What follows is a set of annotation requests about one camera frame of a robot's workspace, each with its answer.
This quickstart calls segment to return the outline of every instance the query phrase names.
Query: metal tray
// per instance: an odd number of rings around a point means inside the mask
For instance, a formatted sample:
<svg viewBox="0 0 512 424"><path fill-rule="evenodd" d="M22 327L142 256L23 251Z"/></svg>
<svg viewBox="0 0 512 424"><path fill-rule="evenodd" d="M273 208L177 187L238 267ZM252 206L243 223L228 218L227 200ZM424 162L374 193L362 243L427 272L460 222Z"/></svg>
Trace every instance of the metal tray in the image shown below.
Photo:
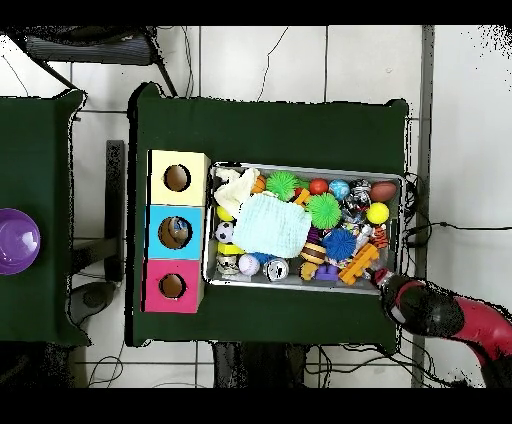
<svg viewBox="0 0 512 424"><path fill-rule="evenodd" d="M353 171L337 171L330 169L315 168L297 168L287 166L273 165L257 165L248 163L228 163L216 162L210 166L209 178L210 184L207 191L206 213L205 213L205 231L204 231L204 252L202 272L204 280L209 284L231 285L244 287L260 287L272 289L288 289L288 290L311 290L322 292L341 292L341 293L358 293L368 295L378 295L379 291L364 278L359 278L354 284L347 285L343 281L302 281L298 274L298 268L303 262L302 258L294 258L290 260L290 273L284 280L278 282L270 282L261 272L247 277L242 274L229 276L229 279L222 277L216 269L217 240L215 239L215 229L220 223L215 213L216 202L213 193L221 185L221 180L215 176L217 168L235 169L243 172L247 168L257 168L264 177L268 177L272 172L281 170L289 171L301 179L311 180L313 178L324 178L328 182L334 179L342 179L352 181L358 178L364 178L370 183L376 181L392 181L397 186L395 197L386 204L389 207L389 219L386 222L386 231L389 238L389 247L384 250L380 249L381 257L379 261L382 266L386 266L390 270L398 271L399 264L402 261L402 241L400 234L404 225L404 208L405 204L405 180L400 175L394 174L377 174L368 172Z"/></svg>

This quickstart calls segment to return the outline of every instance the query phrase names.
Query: white ball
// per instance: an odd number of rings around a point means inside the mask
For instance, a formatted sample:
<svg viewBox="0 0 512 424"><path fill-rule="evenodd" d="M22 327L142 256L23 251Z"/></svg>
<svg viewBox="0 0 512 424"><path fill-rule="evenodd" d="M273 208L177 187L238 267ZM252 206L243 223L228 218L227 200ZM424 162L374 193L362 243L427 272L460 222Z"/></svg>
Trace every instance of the white ball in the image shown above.
<svg viewBox="0 0 512 424"><path fill-rule="evenodd" d="M231 243L233 240L233 224L231 222L221 222L215 231L215 237L222 243Z"/></svg>
<svg viewBox="0 0 512 424"><path fill-rule="evenodd" d="M238 269L240 269L242 274L250 277L260 270L260 263L254 256L246 253L240 257L240 260L238 261Z"/></svg>

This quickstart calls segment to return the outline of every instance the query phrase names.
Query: yellow ball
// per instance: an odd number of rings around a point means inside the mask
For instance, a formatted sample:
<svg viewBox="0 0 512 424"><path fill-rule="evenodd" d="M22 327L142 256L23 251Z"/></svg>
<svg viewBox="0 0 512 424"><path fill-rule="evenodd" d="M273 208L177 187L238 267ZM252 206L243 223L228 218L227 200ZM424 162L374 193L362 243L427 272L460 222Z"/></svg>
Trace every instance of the yellow ball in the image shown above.
<svg viewBox="0 0 512 424"><path fill-rule="evenodd" d="M389 218L389 209L384 203L372 203L370 208L366 211L366 218L372 224L384 224Z"/></svg>
<svg viewBox="0 0 512 424"><path fill-rule="evenodd" d="M233 221L233 218L226 209L224 209L222 206L217 206L217 216L222 220L222 221Z"/></svg>

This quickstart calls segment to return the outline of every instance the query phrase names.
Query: green mat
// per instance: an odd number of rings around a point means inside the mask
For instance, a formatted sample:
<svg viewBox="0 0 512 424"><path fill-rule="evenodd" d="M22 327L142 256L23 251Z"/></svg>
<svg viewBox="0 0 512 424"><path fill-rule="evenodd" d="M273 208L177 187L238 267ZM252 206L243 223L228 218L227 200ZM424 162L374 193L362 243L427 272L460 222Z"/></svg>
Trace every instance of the green mat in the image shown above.
<svg viewBox="0 0 512 424"><path fill-rule="evenodd" d="M146 339L380 343L393 350L395 326L377 296L207 285L197 314L140 312L146 152L194 151L212 162L402 175L407 113L403 100L381 106L167 99L155 84L143 84L132 95L129 110L128 187L135 214L127 228L135 240L128 240L133 272L127 289L127 340L135 345ZM135 184L134 199L130 187Z"/></svg>
<svg viewBox="0 0 512 424"><path fill-rule="evenodd" d="M0 97L0 208L30 215L41 249L24 272L0 276L0 340L86 345L66 315L70 270L70 117L84 98L66 90L54 99Z"/></svg>

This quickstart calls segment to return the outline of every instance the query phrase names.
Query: blue block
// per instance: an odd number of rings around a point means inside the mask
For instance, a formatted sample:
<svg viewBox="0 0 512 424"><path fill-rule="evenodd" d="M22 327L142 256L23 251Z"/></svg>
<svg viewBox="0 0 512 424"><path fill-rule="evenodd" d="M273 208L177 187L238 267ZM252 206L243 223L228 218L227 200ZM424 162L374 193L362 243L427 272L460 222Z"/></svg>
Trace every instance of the blue block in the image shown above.
<svg viewBox="0 0 512 424"><path fill-rule="evenodd" d="M201 258L201 237L203 209L184 206L149 206L149 246L148 259L193 259ZM169 249L158 239L158 227L166 218L178 216L192 226L192 238L181 249Z"/></svg>

